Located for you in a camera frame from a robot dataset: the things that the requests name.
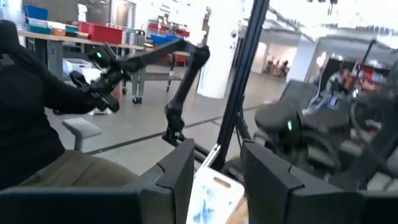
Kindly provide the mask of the blue toothbrush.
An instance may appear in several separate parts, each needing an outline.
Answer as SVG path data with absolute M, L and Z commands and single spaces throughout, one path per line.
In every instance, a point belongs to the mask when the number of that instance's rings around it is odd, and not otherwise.
M 204 199 L 210 200 L 211 206 L 215 209 L 215 211 L 222 207 L 228 207 L 231 203 L 225 193 L 205 185 L 201 188 L 201 205 Z
M 204 199 L 202 205 L 197 209 L 193 216 L 193 224 L 213 224 L 215 221 L 215 209 L 211 206 L 209 199 Z

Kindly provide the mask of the black aluminium frame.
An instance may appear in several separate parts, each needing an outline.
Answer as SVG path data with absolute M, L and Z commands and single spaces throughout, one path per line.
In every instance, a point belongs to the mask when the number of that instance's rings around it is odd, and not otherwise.
M 218 154 L 210 164 L 210 167 L 214 170 L 221 170 L 224 166 L 235 126 L 236 115 L 243 105 L 244 91 L 248 82 L 252 61 L 256 53 L 269 2 L 270 0 L 254 0 L 253 2 L 251 16 L 248 26 L 246 27 L 246 35 L 241 46 L 240 57 L 235 69 L 234 80 L 231 85 L 231 91 L 216 142 L 219 147 Z

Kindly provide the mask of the blue storage bin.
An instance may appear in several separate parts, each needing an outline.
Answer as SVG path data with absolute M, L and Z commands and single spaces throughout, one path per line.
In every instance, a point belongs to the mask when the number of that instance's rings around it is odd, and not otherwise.
M 164 45 L 173 40 L 183 40 L 183 38 L 178 37 L 176 35 L 155 35 L 155 34 L 152 34 L 150 36 L 150 39 L 152 40 L 154 47 Z
M 24 5 L 25 16 L 33 19 L 44 20 L 48 19 L 48 10 L 46 8 Z

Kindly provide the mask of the wooden workbench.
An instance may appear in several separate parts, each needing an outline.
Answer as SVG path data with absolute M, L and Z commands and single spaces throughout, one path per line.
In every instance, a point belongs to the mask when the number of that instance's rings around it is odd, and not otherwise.
M 88 39 L 79 39 L 75 37 L 50 35 L 50 34 L 39 34 L 35 32 L 29 32 L 20 30 L 18 34 L 28 39 L 28 43 L 34 46 L 34 52 L 39 59 L 45 61 L 48 69 L 62 80 L 68 80 L 69 78 L 63 73 L 63 44 L 65 42 L 73 42 L 80 44 L 81 52 L 85 53 L 85 45 L 103 45 L 102 42 L 95 42 Z M 175 57 L 185 56 L 186 52 L 174 52 L 171 55 L 172 65 L 170 71 L 167 73 L 154 73 L 141 70 L 139 73 L 131 75 L 131 91 L 133 103 L 141 104 L 144 93 L 144 84 L 146 81 L 166 81 L 166 90 L 170 89 L 172 81 L 182 80 L 182 76 L 174 72 Z

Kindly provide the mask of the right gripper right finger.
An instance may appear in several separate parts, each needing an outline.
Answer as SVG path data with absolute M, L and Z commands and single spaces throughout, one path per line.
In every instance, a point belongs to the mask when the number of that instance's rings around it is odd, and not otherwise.
M 245 140 L 249 224 L 398 224 L 398 192 L 342 190 Z

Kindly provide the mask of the white storage box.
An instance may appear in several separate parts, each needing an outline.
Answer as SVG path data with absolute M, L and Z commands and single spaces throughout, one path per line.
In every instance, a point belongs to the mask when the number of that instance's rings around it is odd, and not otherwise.
M 63 72 L 69 75 L 73 71 L 81 72 L 83 68 L 91 68 L 92 63 L 80 58 L 63 58 Z

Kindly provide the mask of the white round pillar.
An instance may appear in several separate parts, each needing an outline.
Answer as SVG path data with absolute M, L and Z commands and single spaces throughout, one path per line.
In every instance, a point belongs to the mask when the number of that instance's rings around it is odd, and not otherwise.
M 210 3 L 212 13 L 206 42 L 210 57 L 200 71 L 197 93 L 221 99 L 233 64 L 243 6 L 241 0 L 211 0 Z

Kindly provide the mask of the person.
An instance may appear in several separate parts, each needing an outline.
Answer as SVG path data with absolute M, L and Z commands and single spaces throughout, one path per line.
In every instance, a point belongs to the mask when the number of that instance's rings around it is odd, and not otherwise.
M 122 187 L 137 174 L 101 157 L 64 148 L 45 109 L 86 114 L 100 100 L 49 72 L 0 20 L 0 190 L 10 187 Z
M 329 92 L 342 92 L 348 94 L 350 86 L 353 82 L 353 77 L 348 67 L 341 67 L 336 73 L 334 73 L 326 84 L 326 91 Z

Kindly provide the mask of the grey storage bin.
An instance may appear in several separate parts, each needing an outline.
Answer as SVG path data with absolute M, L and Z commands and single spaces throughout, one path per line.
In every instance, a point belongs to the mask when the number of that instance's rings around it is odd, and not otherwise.
M 146 41 L 146 33 L 138 29 L 126 29 L 124 31 L 125 44 L 143 46 Z

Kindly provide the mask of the red storage bin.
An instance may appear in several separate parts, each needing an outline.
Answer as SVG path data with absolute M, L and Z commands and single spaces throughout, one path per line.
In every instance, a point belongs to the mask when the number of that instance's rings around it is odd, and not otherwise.
M 122 43 L 123 31 L 121 29 L 108 27 L 102 24 L 79 21 L 78 31 L 81 33 L 87 33 L 89 39 L 92 41 L 112 44 Z

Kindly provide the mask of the silver aluminium extrusion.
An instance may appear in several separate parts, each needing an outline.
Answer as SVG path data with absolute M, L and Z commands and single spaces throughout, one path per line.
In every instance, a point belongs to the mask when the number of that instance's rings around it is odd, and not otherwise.
M 194 147 L 194 178 L 196 178 L 199 171 L 204 168 L 209 168 L 217 155 L 220 153 L 221 146 L 215 144 L 211 150 L 207 150 L 198 144 Z

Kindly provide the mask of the red wall shelf bins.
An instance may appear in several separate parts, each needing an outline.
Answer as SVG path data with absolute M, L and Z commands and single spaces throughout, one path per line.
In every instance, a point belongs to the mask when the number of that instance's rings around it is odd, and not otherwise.
M 173 35 L 181 38 L 188 38 L 190 36 L 190 31 L 186 25 L 163 21 L 149 20 L 147 26 L 147 33 L 149 35 Z

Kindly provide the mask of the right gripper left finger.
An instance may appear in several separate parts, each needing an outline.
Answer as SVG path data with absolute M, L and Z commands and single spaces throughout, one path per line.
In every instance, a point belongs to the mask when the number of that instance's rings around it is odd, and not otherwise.
M 193 184 L 193 139 L 134 183 L 115 189 L 13 188 L 0 192 L 0 224 L 185 224 Z

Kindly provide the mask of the white plastic bin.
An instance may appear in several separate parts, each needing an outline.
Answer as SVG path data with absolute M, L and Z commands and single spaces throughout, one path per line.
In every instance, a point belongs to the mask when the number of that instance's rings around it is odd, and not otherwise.
M 194 176 L 186 224 L 226 224 L 243 197 L 242 184 L 202 167 Z

